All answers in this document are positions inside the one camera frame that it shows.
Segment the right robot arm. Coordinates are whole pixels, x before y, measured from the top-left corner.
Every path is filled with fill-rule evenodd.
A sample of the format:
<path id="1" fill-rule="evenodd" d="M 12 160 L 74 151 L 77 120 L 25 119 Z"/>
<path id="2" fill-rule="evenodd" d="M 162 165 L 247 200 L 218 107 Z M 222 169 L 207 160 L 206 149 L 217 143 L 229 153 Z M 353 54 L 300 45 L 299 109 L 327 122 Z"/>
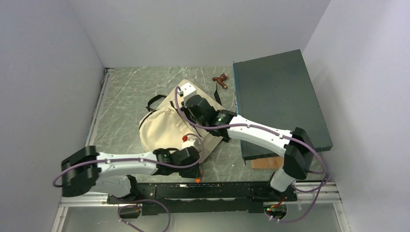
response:
<path id="1" fill-rule="evenodd" d="M 283 165 L 270 178 L 266 194 L 273 201 L 284 196 L 296 180 L 305 180 L 313 161 L 315 148 L 302 128 L 280 130 L 252 122 L 228 110 L 216 110 L 198 94 L 182 98 L 188 122 L 213 136 L 239 139 L 266 148 L 284 159 Z"/>

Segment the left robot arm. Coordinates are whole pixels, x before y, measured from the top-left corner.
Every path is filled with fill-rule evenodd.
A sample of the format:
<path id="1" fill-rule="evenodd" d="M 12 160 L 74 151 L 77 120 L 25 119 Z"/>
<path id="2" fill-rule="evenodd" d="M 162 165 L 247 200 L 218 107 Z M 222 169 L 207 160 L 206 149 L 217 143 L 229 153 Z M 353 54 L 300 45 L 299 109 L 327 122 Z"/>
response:
<path id="1" fill-rule="evenodd" d="M 63 197 L 76 197 L 88 192 L 101 192 L 122 198 L 127 203 L 138 199 L 135 175 L 198 178 L 202 148 L 188 145 L 181 150 L 159 148 L 140 154 L 109 154 L 86 146 L 61 162 L 61 173 L 53 186 L 61 188 Z"/>

